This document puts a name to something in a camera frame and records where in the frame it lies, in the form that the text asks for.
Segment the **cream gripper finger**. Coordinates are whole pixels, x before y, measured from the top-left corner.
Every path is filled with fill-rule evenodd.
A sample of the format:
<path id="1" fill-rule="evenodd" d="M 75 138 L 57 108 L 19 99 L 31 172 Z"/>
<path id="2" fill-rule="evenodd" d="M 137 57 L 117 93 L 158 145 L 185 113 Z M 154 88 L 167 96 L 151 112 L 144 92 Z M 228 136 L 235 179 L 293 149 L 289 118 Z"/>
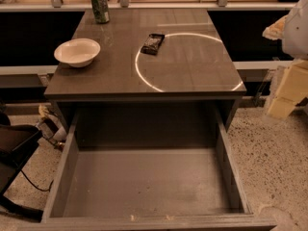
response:
<path id="1" fill-rule="evenodd" d="M 308 96 L 308 61 L 294 60 L 279 67 L 272 78 L 267 115 L 285 119 Z"/>
<path id="2" fill-rule="evenodd" d="M 271 40 L 282 39 L 286 18 L 287 18 L 286 15 L 279 18 L 277 21 L 275 21 L 273 24 L 271 24 L 264 30 L 262 36 L 266 39 L 271 39 Z"/>

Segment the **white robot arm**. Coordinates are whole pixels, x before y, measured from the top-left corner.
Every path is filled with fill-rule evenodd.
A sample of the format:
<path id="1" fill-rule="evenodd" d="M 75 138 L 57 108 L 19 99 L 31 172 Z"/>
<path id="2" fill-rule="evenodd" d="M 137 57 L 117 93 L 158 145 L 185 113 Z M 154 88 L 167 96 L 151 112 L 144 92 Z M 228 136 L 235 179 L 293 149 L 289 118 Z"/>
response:
<path id="1" fill-rule="evenodd" d="M 267 27 L 262 36 L 282 40 L 282 50 L 294 58 L 270 90 L 266 114 L 285 119 L 308 96 L 308 0 L 299 0 L 289 13 Z"/>

